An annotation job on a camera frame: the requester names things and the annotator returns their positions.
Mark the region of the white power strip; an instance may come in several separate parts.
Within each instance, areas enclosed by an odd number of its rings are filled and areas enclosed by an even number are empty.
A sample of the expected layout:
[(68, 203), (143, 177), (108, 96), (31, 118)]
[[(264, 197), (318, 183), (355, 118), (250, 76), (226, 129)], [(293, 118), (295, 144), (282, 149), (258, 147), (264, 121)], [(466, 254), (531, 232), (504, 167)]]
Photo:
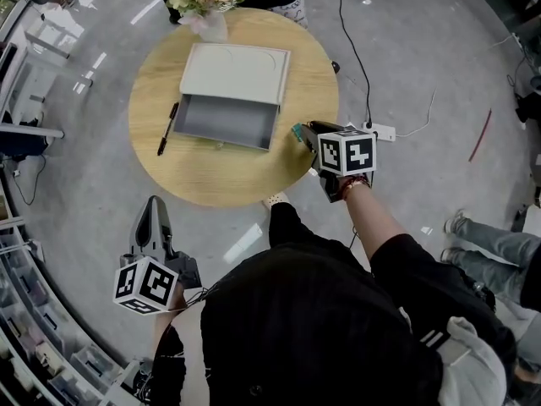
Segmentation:
[(394, 142), (396, 140), (396, 129), (393, 126), (364, 122), (363, 131), (376, 134), (378, 140)]

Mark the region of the round wooden table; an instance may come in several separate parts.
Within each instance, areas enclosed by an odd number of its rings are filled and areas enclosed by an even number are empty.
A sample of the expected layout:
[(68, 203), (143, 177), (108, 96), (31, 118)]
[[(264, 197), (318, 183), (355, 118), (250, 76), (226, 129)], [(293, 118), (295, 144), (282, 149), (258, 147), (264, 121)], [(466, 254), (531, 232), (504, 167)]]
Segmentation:
[(198, 38), (180, 26), (165, 36), (141, 65), (131, 92), (128, 132), (145, 171), (163, 189), (200, 206), (235, 207), (259, 202), (296, 183), (312, 154), (293, 134), (297, 123), (336, 122), (339, 91), (331, 61), (303, 27), (279, 14), (254, 8), (225, 16), (234, 44), (292, 53), (285, 98), (269, 151), (171, 132), (157, 153), (192, 45)]

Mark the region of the person's white shoe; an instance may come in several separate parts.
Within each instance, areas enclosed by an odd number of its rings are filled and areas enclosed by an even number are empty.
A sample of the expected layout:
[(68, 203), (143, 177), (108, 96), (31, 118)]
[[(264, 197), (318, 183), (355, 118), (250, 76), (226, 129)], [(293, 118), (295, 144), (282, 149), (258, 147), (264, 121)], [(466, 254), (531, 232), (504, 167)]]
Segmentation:
[(268, 211), (270, 211), (274, 205), (280, 203), (290, 203), (290, 200), (284, 192), (279, 192), (263, 200), (263, 205), (267, 208)]

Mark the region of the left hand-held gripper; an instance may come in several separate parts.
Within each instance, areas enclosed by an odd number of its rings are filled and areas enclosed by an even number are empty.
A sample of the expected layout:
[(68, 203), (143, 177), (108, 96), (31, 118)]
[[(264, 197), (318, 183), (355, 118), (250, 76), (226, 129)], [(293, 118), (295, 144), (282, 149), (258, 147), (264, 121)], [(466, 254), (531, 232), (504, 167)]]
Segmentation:
[(155, 315), (172, 308), (178, 284), (199, 288), (194, 258), (174, 251), (172, 227), (165, 202), (152, 195), (143, 205), (129, 237), (129, 253), (120, 256), (112, 302), (139, 315)]

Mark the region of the black marker pen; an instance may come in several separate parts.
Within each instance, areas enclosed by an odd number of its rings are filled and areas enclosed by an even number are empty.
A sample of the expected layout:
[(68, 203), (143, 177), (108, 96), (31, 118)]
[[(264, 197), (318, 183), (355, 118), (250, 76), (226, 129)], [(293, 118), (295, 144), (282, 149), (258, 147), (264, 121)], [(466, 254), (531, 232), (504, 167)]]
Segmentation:
[(172, 127), (172, 124), (174, 122), (174, 118), (176, 117), (177, 115), (177, 112), (178, 112), (178, 107), (179, 107), (179, 102), (175, 102), (172, 106), (172, 109), (170, 111), (170, 115), (169, 115), (169, 120), (168, 120), (168, 124), (166, 126), (166, 129), (161, 137), (161, 142), (159, 144), (159, 147), (158, 147), (158, 150), (157, 150), (157, 155), (158, 156), (161, 156), (166, 148), (166, 145), (167, 145), (167, 138), (168, 138), (168, 135), (169, 135), (169, 132), (171, 130), (171, 127)]

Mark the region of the white desk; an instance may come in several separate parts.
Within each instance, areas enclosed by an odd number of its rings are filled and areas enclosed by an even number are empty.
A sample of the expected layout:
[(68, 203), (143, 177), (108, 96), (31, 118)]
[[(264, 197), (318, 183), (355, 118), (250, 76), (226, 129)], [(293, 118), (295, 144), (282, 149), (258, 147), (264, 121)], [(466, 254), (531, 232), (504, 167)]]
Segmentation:
[(93, 86), (95, 70), (83, 65), (74, 56), (85, 28), (74, 20), (54, 21), (37, 19), (24, 28), (25, 38), (40, 60), (52, 65), (52, 72), (74, 82), (74, 90), (81, 93)]

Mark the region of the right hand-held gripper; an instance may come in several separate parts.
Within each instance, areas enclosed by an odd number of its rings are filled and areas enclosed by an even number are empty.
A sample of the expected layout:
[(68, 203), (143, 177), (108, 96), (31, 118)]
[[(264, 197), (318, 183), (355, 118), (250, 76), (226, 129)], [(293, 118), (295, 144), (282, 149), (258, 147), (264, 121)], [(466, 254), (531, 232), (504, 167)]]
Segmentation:
[(311, 154), (312, 168), (320, 177), (320, 185), (330, 203), (342, 199), (342, 178), (368, 182), (376, 170), (376, 135), (352, 126), (311, 121), (302, 123), (301, 138)]

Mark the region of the person's right forearm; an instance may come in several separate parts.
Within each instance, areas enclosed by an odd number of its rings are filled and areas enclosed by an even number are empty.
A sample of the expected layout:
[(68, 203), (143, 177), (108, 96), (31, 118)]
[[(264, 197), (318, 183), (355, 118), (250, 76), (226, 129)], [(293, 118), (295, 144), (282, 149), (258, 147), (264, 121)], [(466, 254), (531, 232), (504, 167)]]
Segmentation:
[(369, 261), (385, 242), (406, 232), (367, 184), (361, 181), (347, 184), (343, 199)]

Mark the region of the person's black clothed torso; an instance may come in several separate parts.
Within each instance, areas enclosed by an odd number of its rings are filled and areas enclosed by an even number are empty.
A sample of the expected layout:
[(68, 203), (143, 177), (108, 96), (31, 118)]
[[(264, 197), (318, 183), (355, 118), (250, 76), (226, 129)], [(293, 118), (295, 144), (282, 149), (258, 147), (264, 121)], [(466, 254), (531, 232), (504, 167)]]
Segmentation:
[(440, 406), (437, 348), (463, 317), (507, 380), (516, 340), (465, 273), (412, 236), (362, 267), (342, 243), (270, 210), (270, 247), (241, 262), (161, 338), (147, 406)]

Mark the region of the red floor strip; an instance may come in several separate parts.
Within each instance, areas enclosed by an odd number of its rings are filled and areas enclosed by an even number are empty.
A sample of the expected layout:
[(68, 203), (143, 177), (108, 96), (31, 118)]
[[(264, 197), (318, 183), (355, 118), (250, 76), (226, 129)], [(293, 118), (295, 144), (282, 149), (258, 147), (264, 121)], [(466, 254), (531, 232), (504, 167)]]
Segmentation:
[(471, 154), (470, 154), (470, 156), (468, 158), (468, 163), (471, 163), (473, 161), (474, 157), (476, 156), (476, 154), (478, 152), (478, 149), (479, 149), (479, 147), (480, 147), (480, 145), (481, 145), (481, 143), (483, 141), (483, 138), (484, 138), (484, 136), (486, 134), (486, 131), (487, 131), (487, 128), (489, 126), (489, 123), (490, 123), (490, 120), (491, 120), (491, 117), (492, 117), (492, 113), (493, 113), (492, 108), (490, 108), (489, 111), (488, 111), (487, 117), (486, 117), (486, 119), (484, 121), (484, 125), (482, 127), (482, 130), (481, 130), (481, 132), (480, 132), (480, 134), (479, 134), (479, 136), (477, 138), (477, 141), (475, 143), (475, 146), (473, 147), (473, 150), (472, 150), (472, 152), (471, 152)]

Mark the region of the grey drawer box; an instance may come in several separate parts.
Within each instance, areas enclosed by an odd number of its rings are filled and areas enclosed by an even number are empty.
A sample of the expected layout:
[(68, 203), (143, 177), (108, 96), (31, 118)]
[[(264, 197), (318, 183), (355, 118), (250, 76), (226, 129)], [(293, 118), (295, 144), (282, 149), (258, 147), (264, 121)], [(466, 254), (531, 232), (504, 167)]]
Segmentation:
[(268, 151), (286, 91), (291, 53), (195, 43), (179, 85), (173, 131)]

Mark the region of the white storage shelf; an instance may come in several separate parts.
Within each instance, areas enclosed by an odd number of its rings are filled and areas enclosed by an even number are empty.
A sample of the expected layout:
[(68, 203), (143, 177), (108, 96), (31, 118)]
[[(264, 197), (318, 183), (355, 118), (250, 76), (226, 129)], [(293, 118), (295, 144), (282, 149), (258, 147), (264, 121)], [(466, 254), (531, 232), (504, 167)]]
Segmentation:
[(0, 181), (0, 339), (50, 406), (144, 406), (121, 365), (75, 320), (35, 261)]

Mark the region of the person's grey hood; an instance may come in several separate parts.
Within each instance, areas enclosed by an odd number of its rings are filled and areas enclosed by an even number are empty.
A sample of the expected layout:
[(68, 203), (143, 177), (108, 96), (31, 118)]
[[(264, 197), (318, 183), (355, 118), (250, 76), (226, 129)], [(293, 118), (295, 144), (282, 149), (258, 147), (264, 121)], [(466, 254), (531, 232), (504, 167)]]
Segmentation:
[(437, 348), (443, 362), (440, 406), (502, 406), (507, 380), (495, 351), (463, 317), (446, 326), (449, 338)]

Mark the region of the person's left forearm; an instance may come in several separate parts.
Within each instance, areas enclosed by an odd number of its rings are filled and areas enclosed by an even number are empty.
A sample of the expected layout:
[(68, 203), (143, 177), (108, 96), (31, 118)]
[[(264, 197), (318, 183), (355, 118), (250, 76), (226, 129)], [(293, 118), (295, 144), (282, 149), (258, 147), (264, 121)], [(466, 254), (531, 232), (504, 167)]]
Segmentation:
[(176, 308), (173, 310), (168, 310), (167, 312), (160, 313), (156, 316), (154, 327), (153, 354), (156, 353), (161, 338), (164, 335), (164, 332), (170, 326), (172, 321), (185, 309), (186, 307)]

